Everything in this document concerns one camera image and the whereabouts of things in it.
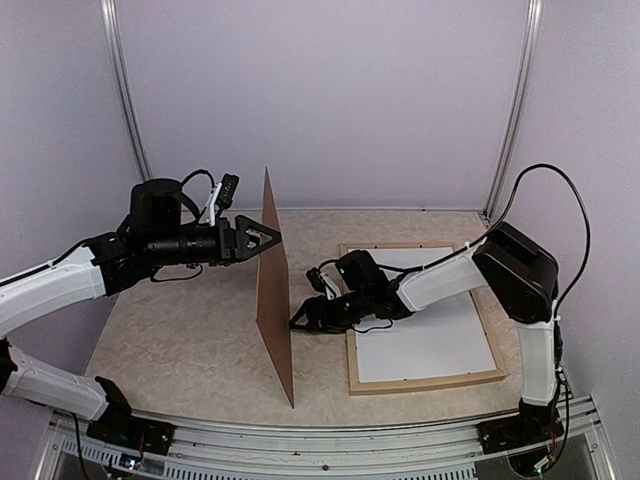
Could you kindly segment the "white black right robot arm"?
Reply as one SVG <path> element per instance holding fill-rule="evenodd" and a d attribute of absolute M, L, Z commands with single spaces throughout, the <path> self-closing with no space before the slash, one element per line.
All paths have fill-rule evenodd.
<path fill-rule="evenodd" d="M 521 393 L 516 414 L 482 425 L 501 442 L 531 444 L 566 431 L 560 418 L 559 264 L 554 256 L 506 221 L 441 258 L 392 267 L 357 249 L 330 260 L 346 286 L 331 285 L 322 267 L 307 271 L 315 295 L 290 318 L 293 331 L 341 334 L 372 316 L 395 324 L 458 294 L 487 289 L 514 324 L 520 349 Z"/>

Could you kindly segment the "brown hardboard backing panel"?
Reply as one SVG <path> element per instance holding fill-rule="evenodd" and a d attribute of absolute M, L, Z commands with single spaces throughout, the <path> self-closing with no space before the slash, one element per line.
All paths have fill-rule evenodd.
<path fill-rule="evenodd" d="M 284 395 L 293 408 L 295 400 L 290 318 L 289 265 L 284 243 L 280 240 L 259 257 L 256 323 Z"/>

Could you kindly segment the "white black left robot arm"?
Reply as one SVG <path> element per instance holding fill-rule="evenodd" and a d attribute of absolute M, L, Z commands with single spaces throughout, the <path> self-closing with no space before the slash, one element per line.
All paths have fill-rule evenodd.
<path fill-rule="evenodd" d="M 63 410 L 102 428 L 121 445 L 140 424 L 117 385 L 78 376 L 25 354 L 10 333 L 84 301 L 117 295 L 168 266 L 201 269 L 250 260 L 278 245 L 280 232 L 244 215 L 223 217 L 239 178 L 211 183 L 204 207 L 184 181 L 156 178 L 135 185 L 130 210 L 117 230 L 83 239 L 58 258 L 1 282 L 1 393 Z"/>

